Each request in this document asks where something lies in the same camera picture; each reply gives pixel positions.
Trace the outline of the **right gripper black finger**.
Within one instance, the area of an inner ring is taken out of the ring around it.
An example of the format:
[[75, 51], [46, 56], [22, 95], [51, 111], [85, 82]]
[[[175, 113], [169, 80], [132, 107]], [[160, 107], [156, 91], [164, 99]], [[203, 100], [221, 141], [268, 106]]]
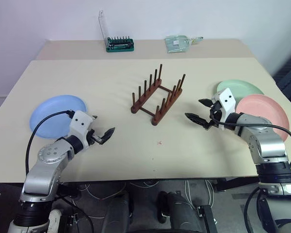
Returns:
[[199, 115], [193, 113], [185, 113], [185, 116], [195, 124], [202, 126], [204, 129], [208, 128], [208, 122]]
[[199, 99], [198, 101], [204, 106], [209, 107], [209, 108], [212, 108], [214, 106], [214, 103], [210, 99]]

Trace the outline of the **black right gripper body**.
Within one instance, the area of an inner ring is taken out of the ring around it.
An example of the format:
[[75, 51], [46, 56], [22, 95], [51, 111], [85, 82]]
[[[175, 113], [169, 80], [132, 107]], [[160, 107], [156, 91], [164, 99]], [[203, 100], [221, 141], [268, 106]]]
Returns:
[[219, 127], [218, 122], [221, 121], [222, 111], [221, 111], [221, 104], [219, 101], [214, 103], [214, 106], [210, 108], [210, 122], [208, 123], [208, 128], [214, 126]]

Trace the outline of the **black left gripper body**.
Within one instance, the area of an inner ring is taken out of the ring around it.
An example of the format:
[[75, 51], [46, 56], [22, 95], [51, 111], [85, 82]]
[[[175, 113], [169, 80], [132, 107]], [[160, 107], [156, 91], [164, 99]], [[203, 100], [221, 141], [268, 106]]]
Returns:
[[88, 145], [93, 145], [96, 142], [100, 145], [102, 143], [102, 139], [99, 136], [95, 135], [95, 130], [90, 130], [87, 133], [86, 140], [87, 140]]

